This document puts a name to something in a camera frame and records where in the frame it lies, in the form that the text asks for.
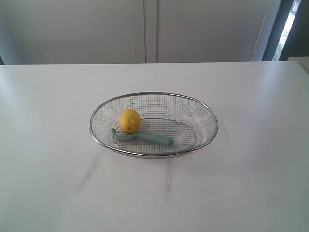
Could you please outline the yellow lemon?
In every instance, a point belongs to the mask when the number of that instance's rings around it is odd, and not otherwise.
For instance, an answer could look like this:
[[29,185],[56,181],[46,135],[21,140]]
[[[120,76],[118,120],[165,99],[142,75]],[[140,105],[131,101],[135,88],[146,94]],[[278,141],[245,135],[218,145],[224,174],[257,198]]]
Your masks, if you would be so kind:
[[140,125],[140,114],[133,109],[124,110],[119,116],[119,127],[123,132],[135,133]]

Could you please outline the teal handled peeler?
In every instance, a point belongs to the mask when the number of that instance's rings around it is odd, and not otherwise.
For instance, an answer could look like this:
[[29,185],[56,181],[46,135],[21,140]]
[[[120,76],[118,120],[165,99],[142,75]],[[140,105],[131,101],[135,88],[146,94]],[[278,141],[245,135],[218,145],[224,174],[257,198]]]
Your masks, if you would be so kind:
[[112,128],[112,136],[115,140],[120,142],[130,142],[135,140],[142,140],[145,142],[161,145],[164,147],[171,147],[174,144],[174,141],[171,137],[143,133],[143,132],[136,132],[134,134],[130,134],[129,136],[120,136],[117,135],[116,129]]

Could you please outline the white cabinet doors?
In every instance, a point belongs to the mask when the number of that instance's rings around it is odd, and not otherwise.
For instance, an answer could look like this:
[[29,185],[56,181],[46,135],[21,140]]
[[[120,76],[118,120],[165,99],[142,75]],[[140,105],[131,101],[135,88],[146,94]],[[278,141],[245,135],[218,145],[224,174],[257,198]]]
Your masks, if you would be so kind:
[[261,61],[279,0],[3,0],[6,64]]

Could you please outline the white side table corner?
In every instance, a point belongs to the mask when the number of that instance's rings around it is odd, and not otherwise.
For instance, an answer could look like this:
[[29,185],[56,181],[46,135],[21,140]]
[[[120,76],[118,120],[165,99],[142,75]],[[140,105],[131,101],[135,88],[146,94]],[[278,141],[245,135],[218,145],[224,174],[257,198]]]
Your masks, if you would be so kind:
[[288,61],[297,62],[309,74],[309,56],[288,57]]

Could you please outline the window with dark frame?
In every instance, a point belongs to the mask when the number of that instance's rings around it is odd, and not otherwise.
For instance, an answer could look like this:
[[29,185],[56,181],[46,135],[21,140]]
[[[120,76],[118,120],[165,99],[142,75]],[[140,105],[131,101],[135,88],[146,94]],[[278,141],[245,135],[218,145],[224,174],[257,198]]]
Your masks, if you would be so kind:
[[282,0],[262,61],[309,55],[309,1]]

